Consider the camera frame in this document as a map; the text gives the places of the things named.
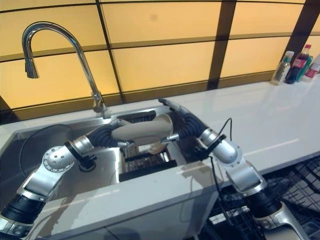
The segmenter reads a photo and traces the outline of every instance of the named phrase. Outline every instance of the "stainless steel sink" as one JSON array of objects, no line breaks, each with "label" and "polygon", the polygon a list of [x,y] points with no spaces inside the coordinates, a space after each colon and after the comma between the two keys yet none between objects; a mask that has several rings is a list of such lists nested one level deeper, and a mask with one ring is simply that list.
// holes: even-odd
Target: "stainless steel sink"
[{"label": "stainless steel sink", "polygon": [[[158,106],[120,112],[109,119],[91,118],[82,121],[59,122],[61,125],[41,131],[39,130],[46,126],[15,132],[0,151],[0,209],[15,194],[17,188],[25,179],[19,168],[19,155],[24,142],[28,138],[29,140],[26,142],[21,155],[21,167],[27,175],[40,165],[43,154],[49,148],[62,146],[66,140],[73,140],[116,118],[122,118],[134,123],[148,121],[164,113],[170,114],[175,129],[177,129],[177,126],[181,126],[182,120],[172,113],[167,106]],[[90,172],[83,172],[75,164],[64,175],[52,200],[74,196],[196,161],[197,158],[192,156],[188,150],[190,146],[196,146],[197,144],[198,142],[192,138],[180,142],[179,145],[170,143],[159,156],[152,156],[152,159],[142,156],[135,161],[127,161],[126,154],[120,151],[119,148],[96,148],[90,152],[97,158],[95,160],[96,168]]]}]

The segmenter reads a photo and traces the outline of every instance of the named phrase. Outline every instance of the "white countertop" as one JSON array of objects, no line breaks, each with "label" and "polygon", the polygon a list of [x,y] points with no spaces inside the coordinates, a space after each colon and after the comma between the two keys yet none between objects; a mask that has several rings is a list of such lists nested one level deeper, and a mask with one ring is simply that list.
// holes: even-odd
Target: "white countertop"
[{"label": "white countertop", "polygon": [[[319,93],[320,77],[317,75],[311,83],[299,82],[274,86],[268,82],[259,82],[168,99],[183,105],[216,131],[219,131],[227,118],[232,117],[232,140],[241,147],[246,160],[253,163],[257,170],[266,173],[318,154]],[[117,113],[158,104],[157,100],[148,100],[111,106],[110,109],[112,113]],[[85,110],[1,125],[0,147],[17,130],[94,116],[92,110]],[[229,136],[229,126],[225,128],[224,133]],[[174,201],[181,196],[197,194],[197,190],[213,185],[211,177],[207,180],[201,180],[199,177],[186,183],[184,176],[186,172],[199,171],[200,168],[209,166],[208,161],[191,164],[187,171],[184,166],[178,166],[166,170],[166,174],[156,172],[78,194],[69,199],[50,201],[37,220],[39,226],[34,234],[40,231],[41,226],[52,214],[60,214],[59,220],[50,230],[42,229],[42,236],[67,229],[85,228],[84,226],[92,229],[90,224],[96,222],[101,223],[101,226],[110,224],[118,221],[117,217],[125,213],[132,214],[146,206],[161,205],[166,200]],[[220,178],[226,181],[224,176],[220,175]],[[149,187],[161,191],[158,191],[159,194],[148,194],[146,197],[144,189]],[[130,204],[123,203],[121,207],[117,207],[122,201],[126,201],[130,192],[133,198],[138,196],[143,200],[131,201]]]}]

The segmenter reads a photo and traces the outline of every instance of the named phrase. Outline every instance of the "dish rack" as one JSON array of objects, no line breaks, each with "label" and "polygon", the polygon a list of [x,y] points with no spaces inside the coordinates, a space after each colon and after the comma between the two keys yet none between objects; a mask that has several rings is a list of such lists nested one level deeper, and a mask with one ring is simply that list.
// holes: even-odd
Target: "dish rack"
[{"label": "dish rack", "polygon": [[[320,240],[320,156],[265,174],[263,177],[270,189],[288,206],[310,239]],[[244,200],[233,187],[223,188],[221,195],[221,203],[228,219],[224,217],[220,204],[216,202],[203,228],[205,233],[202,234],[211,234],[213,240],[239,239],[239,234],[243,240],[265,240]],[[234,235],[225,236],[226,232],[233,232]]]}]

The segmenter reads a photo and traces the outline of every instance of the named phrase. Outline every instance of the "faucet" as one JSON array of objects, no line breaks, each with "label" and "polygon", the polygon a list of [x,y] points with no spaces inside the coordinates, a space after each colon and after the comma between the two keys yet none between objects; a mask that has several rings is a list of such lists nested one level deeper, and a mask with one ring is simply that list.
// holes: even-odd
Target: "faucet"
[{"label": "faucet", "polygon": [[66,39],[68,39],[68,41],[73,45],[76,51],[76,54],[78,55],[78,58],[81,62],[81,66],[85,73],[86,79],[88,80],[90,87],[92,89],[91,95],[94,100],[93,110],[96,113],[101,113],[101,116],[103,118],[106,118],[105,113],[107,111],[107,106],[105,104],[105,101],[101,93],[97,88],[97,85],[95,83],[94,77],[92,76],[84,51],[80,43],[78,42],[78,40],[68,30],[66,30],[62,26],[49,21],[38,21],[38,22],[32,23],[24,30],[22,35],[22,49],[23,49],[23,54],[25,59],[25,71],[26,71],[27,77],[31,79],[39,78],[38,71],[34,61],[33,52],[31,49],[31,40],[34,34],[40,30],[51,30],[51,31],[57,32],[62,36],[64,36]]}]

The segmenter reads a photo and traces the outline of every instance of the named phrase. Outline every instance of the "bottle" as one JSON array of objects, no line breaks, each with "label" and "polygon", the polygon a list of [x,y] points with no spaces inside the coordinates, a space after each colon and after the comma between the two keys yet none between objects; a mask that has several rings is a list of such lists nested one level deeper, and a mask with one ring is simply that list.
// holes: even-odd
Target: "bottle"
[{"label": "bottle", "polygon": [[310,44],[306,44],[304,46],[304,49],[302,50],[302,52],[300,52],[293,64],[292,64],[292,68],[291,70],[289,71],[288,75],[286,76],[285,78],[285,83],[287,84],[294,84],[295,81],[297,81],[297,77],[300,73],[300,71],[302,70],[302,68],[305,66],[307,60],[308,60],[308,57],[309,57],[309,49],[311,48],[311,45]]},{"label": "bottle", "polygon": [[304,67],[302,68],[302,70],[300,71],[299,75],[298,75],[297,78],[296,78],[296,81],[297,81],[297,82],[300,82],[300,81],[301,81],[302,77],[305,75],[305,73],[306,73],[306,71],[307,71],[308,67],[310,66],[310,64],[311,64],[311,62],[312,62],[313,59],[314,59],[313,56],[308,56],[308,59],[307,59],[307,61],[305,62]]},{"label": "bottle", "polygon": [[315,60],[311,64],[311,66],[306,70],[302,80],[304,82],[310,82],[311,79],[316,75],[316,73],[320,70],[320,54],[316,56]]},{"label": "bottle", "polygon": [[272,84],[279,85],[285,80],[285,78],[290,70],[290,62],[291,62],[292,56],[294,54],[295,53],[293,51],[286,51],[285,52],[282,61],[276,67],[276,70],[271,78]]}]

